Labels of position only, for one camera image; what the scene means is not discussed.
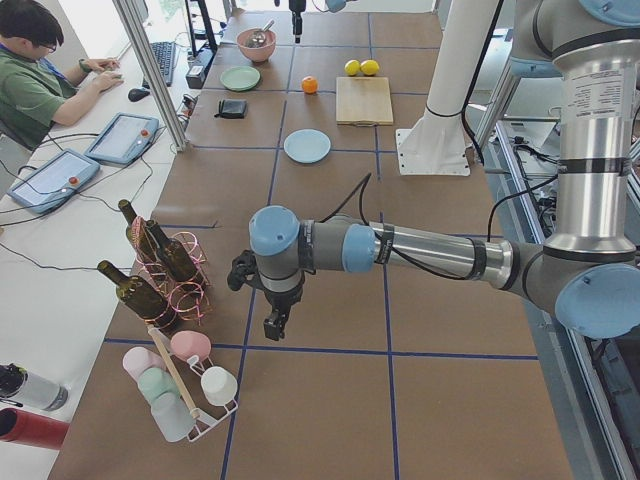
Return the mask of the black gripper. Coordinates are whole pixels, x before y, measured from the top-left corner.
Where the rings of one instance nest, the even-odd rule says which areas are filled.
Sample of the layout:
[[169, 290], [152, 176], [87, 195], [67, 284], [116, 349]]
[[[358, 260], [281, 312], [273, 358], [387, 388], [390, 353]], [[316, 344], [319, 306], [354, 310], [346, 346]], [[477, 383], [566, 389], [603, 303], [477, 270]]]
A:
[[292, 13], [292, 30], [294, 42], [299, 44], [303, 32], [302, 13], [306, 11], [306, 0], [286, 0], [286, 6]]
[[284, 279], [272, 279], [259, 270], [254, 253], [244, 250], [231, 263], [231, 270], [227, 275], [227, 285], [234, 291], [239, 291], [244, 285], [261, 290], [272, 311], [264, 320], [264, 335], [272, 341], [285, 338], [285, 327], [293, 305], [302, 298], [305, 277], [300, 270], [286, 274]]

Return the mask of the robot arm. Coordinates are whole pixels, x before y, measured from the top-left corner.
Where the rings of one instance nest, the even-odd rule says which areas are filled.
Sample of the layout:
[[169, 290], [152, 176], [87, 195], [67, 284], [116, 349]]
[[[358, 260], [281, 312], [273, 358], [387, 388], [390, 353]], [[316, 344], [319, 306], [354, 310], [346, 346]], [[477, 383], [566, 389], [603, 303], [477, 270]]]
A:
[[514, 293], [591, 339], [639, 324], [636, 248], [624, 232], [639, 69], [635, 1], [520, 1], [511, 66], [520, 77], [562, 80], [560, 147], [551, 177], [552, 233], [540, 244], [462, 238], [332, 213], [301, 220], [267, 206], [249, 223], [250, 246], [233, 260], [230, 289], [261, 290], [265, 335], [279, 340], [305, 278], [397, 264]]
[[[319, 13], [337, 13], [345, 8], [349, 0], [313, 1], [314, 8]], [[291, 12], [292, 33], [294, 42], [299, 44], [303, 34], [303, 13], [307, 10], [306, 0], [288, 0], [287, 6]]]

